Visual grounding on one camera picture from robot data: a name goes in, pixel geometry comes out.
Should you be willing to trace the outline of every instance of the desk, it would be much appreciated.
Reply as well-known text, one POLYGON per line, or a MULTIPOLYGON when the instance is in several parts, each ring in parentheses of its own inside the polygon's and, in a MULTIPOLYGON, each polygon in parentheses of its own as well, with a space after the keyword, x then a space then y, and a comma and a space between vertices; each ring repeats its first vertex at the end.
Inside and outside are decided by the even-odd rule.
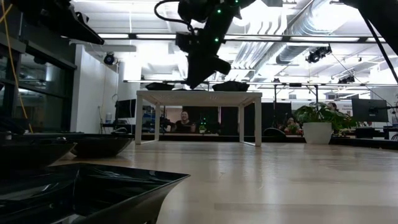
MULTIPOLYGON (((159 140, 160 106, 236 106, 239 108, 239 141, 244 142, 244 108, 255 103, 254 146, 261 146, 261 97, 262 93, 223 92, 223 91, 137 91, 137 108, 142 108, 142 101, 156 106, 155 140, 159 140)), ((142 110, 137 110, 136 144, 142 136, 142 110)))

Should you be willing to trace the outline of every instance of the ceiling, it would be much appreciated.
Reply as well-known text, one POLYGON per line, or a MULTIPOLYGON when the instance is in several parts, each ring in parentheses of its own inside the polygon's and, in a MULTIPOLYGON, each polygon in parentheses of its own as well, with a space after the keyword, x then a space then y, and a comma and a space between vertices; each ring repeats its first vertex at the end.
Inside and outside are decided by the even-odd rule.
MULTIPOLYGON (((165 22, 157 18, 154 14, 154 5, 157 2, 156 0, 74 0, 72 4, 76 11, 83 12, 90 18, 88 25, 98 33, 175 33, 187 30, 183 24, 165 22)), ((310 0, 286 0, 283 9, 277 10, 274 7, 267 7, 262 4, 261 0, 257 0, 255 7, 243 9, 246 10, 245 12, 242 10, 244 22, 249 21, 248 24, 243 26, 242 21, 235 19, 228 33, 282 34, 290 20, 309 2, 310 0), (265 29, 264 26, 260 27, 261 22, 263 22, 262 24, 269 22, 268 29, 265 29)), ((158 11, 165 17, 179 19, 177 3, 167 3, 160 6, 158 11)), ((371 35, 359 12, 353 8, 330 5, 317 12, 319 12, 317 19, 312 22, 318 30, 329 29, 331 32, 328 34, 330 35, 371 35)), ((197 22, 192 25, 194 27, 203 26, 197 22)), ((181 52, 172 41, 107 40, 106 45, 135 45, 137 52, 115 52, 115 54, 122 60, 127 60, 125 58, 129 58, 131 54, 145 55, 142 56, 142 76, 146 80, 181 80, 179 68, 186 66, 182 65, 186 62, 175 60, 175 55, 181 54, 181 52)), ((378 69, 377 66, 384 61, 376 44, 331 44, 334 56, 328 55, 318 63, 312 64, 308 64, 305 57, 308 55, 308 51, 316 46, 312 48, 309 46, 287 65, 278 65, 275 63, 275 58, 270 57, 261 66, 259 66, 259 62, 264 61, 263 58, 270 55, 270 49, 275 46, 272 46, 272 43, 254 43, 249 45, 251 51, 245 51, 244 46, 243 42, 227 42, 222 45, 218 55, 223 60, 231 62, 233 67, 243 66, 245 70, 232 70, 227 76, 217 74, 210 80, 271 82, 274 78, 280 78, 282 82, 337 83, 339 77, 347 75, 346 68, 353 68, 362 82, 376 80, 379 83, 390 83, 391 81, 390 76, 392 75, 387 75, 388 77, 384 78, 370 77, 371 73, 374 73, 371 70, 378 69), (249 75, 249 69, 255 72, 249 75)), ((103 57, 105 50, 101 50, 101 48, 99 50, 95 48, 95 50, 94 47, 87 45, 86 50, 95 51, 95 55, 103 57)), ((387 44, 384 44, 384 47, 391 57, 396 57, 387 44)))

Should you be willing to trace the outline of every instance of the security camera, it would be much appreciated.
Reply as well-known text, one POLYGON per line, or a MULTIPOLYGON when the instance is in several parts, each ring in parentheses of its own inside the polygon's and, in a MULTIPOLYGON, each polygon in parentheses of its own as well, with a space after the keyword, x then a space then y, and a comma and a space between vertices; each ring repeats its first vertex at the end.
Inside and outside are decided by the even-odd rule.
POLYGON ((118 62, 118 58, 114 56, 114 52, 106 53, 104 63, 107 65, 114 65, 118 62))

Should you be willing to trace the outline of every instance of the black bowl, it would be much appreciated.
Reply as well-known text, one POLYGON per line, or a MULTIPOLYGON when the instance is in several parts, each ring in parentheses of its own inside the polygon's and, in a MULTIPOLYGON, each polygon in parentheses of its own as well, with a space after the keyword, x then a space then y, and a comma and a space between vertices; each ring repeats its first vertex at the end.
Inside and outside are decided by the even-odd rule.
POLYGON ((0 224, 155 223, 167 194, 188 176, 95 164, 19 172, 0 179, 0 224))
POLYGON ((0 143, 0 172, 47 167, 61 159, 75 145, 70 141, 56 139, 2 141, 0 143))
POLYGON ((74 155, 81 158, 102 158, 114 157, 130 145, 133 138, 110 138, 104 137, 85 137, 69 138, 77 143, 71 151, 74 155))

